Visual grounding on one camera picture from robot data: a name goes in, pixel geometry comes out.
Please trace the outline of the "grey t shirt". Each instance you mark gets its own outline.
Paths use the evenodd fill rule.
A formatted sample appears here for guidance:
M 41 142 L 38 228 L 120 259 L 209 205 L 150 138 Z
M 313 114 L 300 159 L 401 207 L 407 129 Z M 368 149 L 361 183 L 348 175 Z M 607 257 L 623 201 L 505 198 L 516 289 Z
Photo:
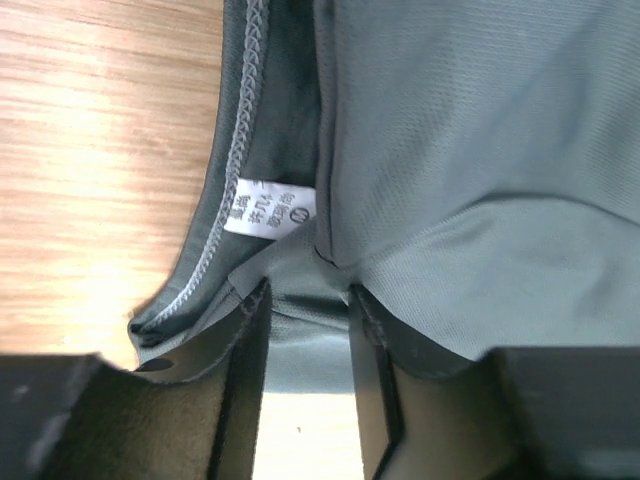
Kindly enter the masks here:
M 267 387 L 348 392 L 349 289 L 476 359 L 639 341 L 635 1 L 228 1 L 213 151 L 148 361 L 263 281 Z

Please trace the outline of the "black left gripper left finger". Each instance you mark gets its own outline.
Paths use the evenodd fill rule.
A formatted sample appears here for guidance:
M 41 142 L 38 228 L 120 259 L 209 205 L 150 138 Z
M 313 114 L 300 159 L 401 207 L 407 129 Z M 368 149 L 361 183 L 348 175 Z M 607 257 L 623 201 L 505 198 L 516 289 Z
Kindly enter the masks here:
M 3 355 L 5 479 L 248 479 L 271 323 L 266 282 L 135 371 L 96 354 Z

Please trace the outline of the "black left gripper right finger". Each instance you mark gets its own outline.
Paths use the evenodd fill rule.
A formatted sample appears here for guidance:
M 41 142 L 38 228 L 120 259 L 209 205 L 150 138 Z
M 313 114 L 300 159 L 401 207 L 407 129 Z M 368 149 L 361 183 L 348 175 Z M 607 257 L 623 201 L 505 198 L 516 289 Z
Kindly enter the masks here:
M 635 347 L 495 348 L 472 362 L 366 289 L 350 349 L 368 479 L 635 479 Z

